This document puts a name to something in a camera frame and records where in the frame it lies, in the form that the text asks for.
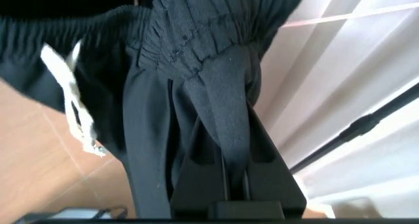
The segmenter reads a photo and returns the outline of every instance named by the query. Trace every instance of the orange floor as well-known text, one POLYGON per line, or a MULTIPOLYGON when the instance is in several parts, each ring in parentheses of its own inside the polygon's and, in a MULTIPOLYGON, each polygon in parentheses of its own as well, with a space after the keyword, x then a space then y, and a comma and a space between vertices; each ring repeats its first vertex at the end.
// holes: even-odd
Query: orange floor
POLYGON ((121 163, 85 153, 65 116, 0 81, 0 223, 28 212, 134 204, 121 163))

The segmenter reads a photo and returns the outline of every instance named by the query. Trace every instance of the black fabric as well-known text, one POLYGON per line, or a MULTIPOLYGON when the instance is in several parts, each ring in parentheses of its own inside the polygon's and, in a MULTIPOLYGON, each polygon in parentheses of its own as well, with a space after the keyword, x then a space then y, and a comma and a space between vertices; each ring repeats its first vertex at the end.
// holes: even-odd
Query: black fabric
POLYGON ((221 148, 233 184, 240 181, 254 126, 246 103, 259 95, 260 60, 299 2, 153 0, 151 9, 125 6, 87 18, 3 15, 0 76, 63 111, 62 90, 40 50, 48 43, 65 56, 82 39, 75 75, 98 138, 124 163, 137 215, 170 217, 198 119, 221 148))

